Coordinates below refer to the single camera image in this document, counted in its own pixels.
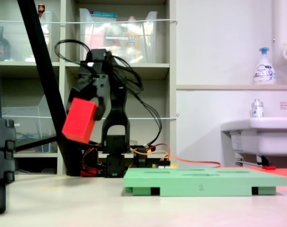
small bottle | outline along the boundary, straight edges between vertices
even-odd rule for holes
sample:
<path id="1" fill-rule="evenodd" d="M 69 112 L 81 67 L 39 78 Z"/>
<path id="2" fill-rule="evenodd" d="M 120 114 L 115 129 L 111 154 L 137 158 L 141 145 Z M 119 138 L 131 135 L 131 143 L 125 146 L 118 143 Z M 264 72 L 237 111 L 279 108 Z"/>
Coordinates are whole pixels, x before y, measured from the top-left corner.
<path id="1" fill-rule="evenodd" d="M 3 37 L 3 30 L 4 28 L 0 26 L 0 61 L 9 60 L 11 55 L 11 46 Z"/>
<path id="2" fill-rule="evenodd" d="M 44 4 L 39 4 L 37 12 L 38 12 L 39 20 L 40 20 L 40 18 L 43 16 L 43 13 L 45 12 L 45 5 Z"/>
<path id="3" fill-rule="evenodd" d="M 252 103 L 252 116 L 264 117 L 263 102 L 261 102 L 259 99 L 254 99 L 254 102 Z"/>

red wire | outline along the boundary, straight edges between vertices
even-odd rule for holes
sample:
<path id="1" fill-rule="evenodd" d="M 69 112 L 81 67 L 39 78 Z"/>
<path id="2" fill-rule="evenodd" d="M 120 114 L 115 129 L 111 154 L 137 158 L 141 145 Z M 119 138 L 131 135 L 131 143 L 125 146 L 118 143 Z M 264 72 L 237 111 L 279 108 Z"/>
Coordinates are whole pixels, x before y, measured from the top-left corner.
<path id="1" fill-rule="evenodd" d="M 170 146 L 168 145 L 168 144 L 166 144 L 166 143 L 159 143 L 159 144 L 156 144 L 156 145 L 154 145 L 154 146 L 152 146 L 152 147 L 149 147 L 147 150 L 151 150 L 152 148 L 154 148 L 154 147 L 157 147 L 157 146 L 159 146 L 159 145 L 165 145 L 165 146 L 167 146 L 167 148 L 168 148 L 168 154 L 170 155 L 171 154 L 171 148 L 170 148 Z"/>

clear plastic container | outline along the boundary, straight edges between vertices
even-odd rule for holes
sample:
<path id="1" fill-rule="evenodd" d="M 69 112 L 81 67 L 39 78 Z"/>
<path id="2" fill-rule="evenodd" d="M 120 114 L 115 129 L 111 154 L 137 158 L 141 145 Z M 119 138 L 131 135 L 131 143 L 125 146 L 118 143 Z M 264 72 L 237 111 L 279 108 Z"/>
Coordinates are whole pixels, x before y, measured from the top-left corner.
<path id="1" fill-rule="evenodd" d="M 59 41 L 59 24 L 50 24 L 55 21 L 52 12 L 44 12 L 41 17 L 41 27 L 45 36 L 45 41 L 52 61 L 58 61 L 54 53 L 54 45 Z M 5 61 L 28 61 L 35 62 L 32 48 L 27 35 L 24 23 L 18 22 L 0 22 L 3 27 L 3 39 L 10 45 L 9 57 Z"/>
<path id="2" fill-rule="evenodd" d="M 149 12 L 146 20 L 156 20 L 157 12 Z M 81 41 L 90 49 L 107 49 L 129 63 L 156 63 L 156 22 L 95 24 L 87 9 L 80 9 Z M 83 48 L 81 60 L 86 58 Z"/>
<path id="3" fill-rule="evenodd" d="M 1 108 L 1 112 L 2 118 L 14 121 L 17 146 L 56 135 L 45 96 L 43 96 L 38 106 L 3 107 Z M 25 152 L 57 152 L 57 143 L 45 144 L 26 150 Z"/>

orange tray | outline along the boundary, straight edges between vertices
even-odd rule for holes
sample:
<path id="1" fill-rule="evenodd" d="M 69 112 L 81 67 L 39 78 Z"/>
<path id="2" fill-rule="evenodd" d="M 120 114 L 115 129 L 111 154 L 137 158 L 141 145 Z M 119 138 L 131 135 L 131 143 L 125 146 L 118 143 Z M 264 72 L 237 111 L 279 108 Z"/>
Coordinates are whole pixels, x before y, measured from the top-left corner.
<path id="1" fill-rule="evenodd" d="M 275 170 L 266 170 L 266 169 L 262 169 L 262 168 L 255 167 L 255 166 L 239 167 L 239 168 L 249 168 L 249 169 L 254 169 L 254 170 L 258 170 L 258 171 L 262 171 L 262 172 L 266 172 L 266 173 L 270 173 L 270 174 L 287 176 L 287 168 L 275 169 Z"/>

green shape sorter board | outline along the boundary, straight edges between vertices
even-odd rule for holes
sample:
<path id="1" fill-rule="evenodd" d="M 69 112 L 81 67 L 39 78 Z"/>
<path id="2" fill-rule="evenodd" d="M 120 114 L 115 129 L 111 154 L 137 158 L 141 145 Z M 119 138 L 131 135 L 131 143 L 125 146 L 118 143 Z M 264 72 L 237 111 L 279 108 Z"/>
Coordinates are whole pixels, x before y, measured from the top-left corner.
<path id="1" fill-rule="evenodd" d="M 129 168 L 126 192 L 160 196 L 275 195 L 287 177 L 246 168 Z"/>

